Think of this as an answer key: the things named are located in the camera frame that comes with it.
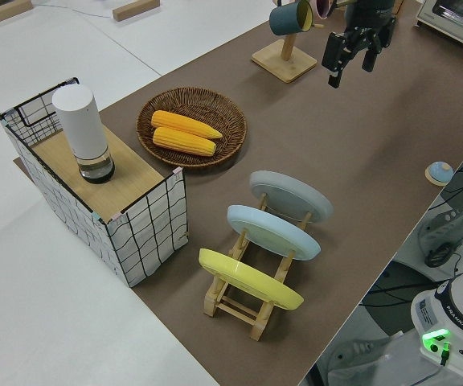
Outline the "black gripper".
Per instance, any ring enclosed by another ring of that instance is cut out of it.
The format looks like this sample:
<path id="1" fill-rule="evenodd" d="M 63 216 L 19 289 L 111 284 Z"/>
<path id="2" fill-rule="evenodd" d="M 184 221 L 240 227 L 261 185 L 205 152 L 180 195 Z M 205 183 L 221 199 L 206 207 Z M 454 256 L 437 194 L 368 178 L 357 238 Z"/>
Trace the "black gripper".
<path id="1" fill-rule="evenodd" d="M 331 32 L 322 58 L 322 66 L 329 71 L 328 84 L 338 88 L 344 67 L 349 62 L 349 54 L 364 49 L 362 69 L 372 72 L 378 54 L 388 47 L 395 29 L 395 17 L 391 12 L 360 12 L 345 14 L 344 33 Z"/>

